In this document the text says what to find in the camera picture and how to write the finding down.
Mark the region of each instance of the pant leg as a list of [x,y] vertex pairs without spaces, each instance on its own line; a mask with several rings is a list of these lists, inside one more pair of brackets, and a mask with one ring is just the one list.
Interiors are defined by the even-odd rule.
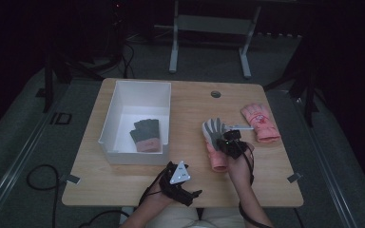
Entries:
[[162,212],[147,223],[146,228],[183,228],[195,224],[198,220],[194,207],[166,207]]
[[245,227],[239,208],[205,208],[202,220],[218,228]]

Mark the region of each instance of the pink glove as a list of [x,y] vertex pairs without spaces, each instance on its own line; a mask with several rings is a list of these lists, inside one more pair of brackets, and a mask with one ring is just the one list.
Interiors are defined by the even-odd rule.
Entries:
[[221,119],[217,118],[209,119],[202,124],[203,136],[206,140],[206,148],[209,152],[208,157],[213,171],[226,172],[227,171],[227,156],[221,152],[216,139],[222,139],[224,129],[224,123],[221,123]]
[[246,105],[241,110],[241,114],[254,127],[258,142],[269,143],[280,139],[280,134],[269,120],[269,110],[263,104]]

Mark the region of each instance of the white triangular tracker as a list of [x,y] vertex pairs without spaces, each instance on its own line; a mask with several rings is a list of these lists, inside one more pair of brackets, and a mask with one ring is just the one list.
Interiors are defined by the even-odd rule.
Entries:
[[180,161],[179,165],[176,168],[176,171],[174,171],[173,177],[171,177],[170,184],[176,184],[179,182],[188,181],[190,179],[191,177],[186,171],[183,161]]

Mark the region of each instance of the table top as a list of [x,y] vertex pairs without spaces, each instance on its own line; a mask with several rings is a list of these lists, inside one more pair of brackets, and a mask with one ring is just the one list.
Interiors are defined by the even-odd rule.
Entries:
[[[79,184],[68,183],[62,197],[65,205],[136,206],[162,165],[110,164],[98,144],[106,113],[117,80],[105,79],[88,121],[85,135],[71,174],[81,178]],[[169,129],[170,160],[184,161],[191,180],[182,188],[188,192],[202,190],[192,207],[237,207],[239,199],[227,173],[212,171],[207,157],[202,123],[220,117],[228,125],[248,124],[240,110],[250,103],[269,106],[263,88],[251,84],[169,81],[171,109]],[[221,93],[219,98],[212,91]],[[255,132],[242,130],[241,140],[255,146],[255,180],[253,189],[264,207],[299,207],[303,203],[297,182],[289,182],[293,169],[283,141],[256,142]]]

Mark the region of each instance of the person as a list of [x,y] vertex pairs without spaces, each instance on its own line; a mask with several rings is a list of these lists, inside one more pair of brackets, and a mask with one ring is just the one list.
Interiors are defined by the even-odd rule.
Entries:
[[248,168],[247,161],[250,161],[251,166],[253,166],[252,151],[254,150],[254,146],[250,143],[248,145],[243,155],[236,159],[231,157],[227,158],[227,172],[240,199],[240,207],[243,213],[240,213],[239,208],[205,208],[202,219],[199,219],[195,208],[169,207],[174,200],[164,195],[160,185],[155,183],[142,204],[127,218],[121,227],[273,227],[271,220],[260,206],[251,186],[250,177],[252,176],[252,168]]

